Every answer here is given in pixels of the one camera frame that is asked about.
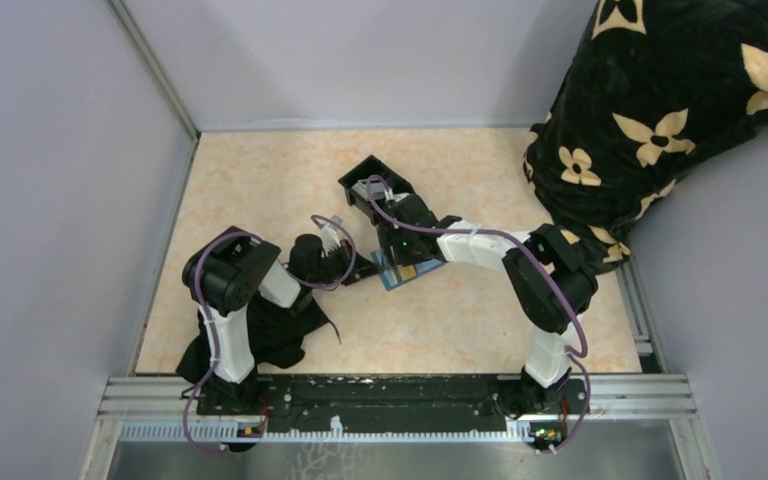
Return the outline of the yellow credit card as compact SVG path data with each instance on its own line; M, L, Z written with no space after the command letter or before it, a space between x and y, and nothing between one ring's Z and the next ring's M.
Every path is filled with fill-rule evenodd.
M415 278L417 270L415 265L399 266L396 269L396 275L399 282L407 282Z

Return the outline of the blue card holder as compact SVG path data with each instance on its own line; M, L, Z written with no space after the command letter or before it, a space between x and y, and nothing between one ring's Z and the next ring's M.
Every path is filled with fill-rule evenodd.
M393 291L445 265L440 260L431 259L413 265L396 266L387 259L382 250L373 251L371 256L373 263L379 268L378 277L386 291Z

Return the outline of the black card tray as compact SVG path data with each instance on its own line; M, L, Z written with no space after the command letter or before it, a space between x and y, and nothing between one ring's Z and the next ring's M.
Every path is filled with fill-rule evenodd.
M395 200L399 195L415 192L409 181L374 155L369 155L341 176L338 184L344 189L347 203L357 207L372 225L381 221L372 202L385 208L388 199Z

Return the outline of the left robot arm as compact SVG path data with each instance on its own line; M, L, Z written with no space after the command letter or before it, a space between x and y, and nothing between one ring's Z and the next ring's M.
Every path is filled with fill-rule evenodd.
M305 356L305 337L329 323L316 289L348 286L378 274L335 227L298 236L283 263L279 246L231 226L185 264L182 282L198 306L199 334L176 372L191 383L224 383L220 399L237 414L252 411L252 380L267 363L282 369Z

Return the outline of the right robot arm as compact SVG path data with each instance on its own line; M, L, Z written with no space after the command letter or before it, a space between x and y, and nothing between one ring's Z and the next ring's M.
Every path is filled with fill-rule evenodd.
M373 223L395 237L385 242L385 251L396 263L409 256L435 258L507 275L535 327L523 367L524 401L536 412L559 403L573 358L588 353L581 317L598 290L595 274L561 230L543 224L530 232L508 232L459 216L438 219L416 194L371 199L367 205Z

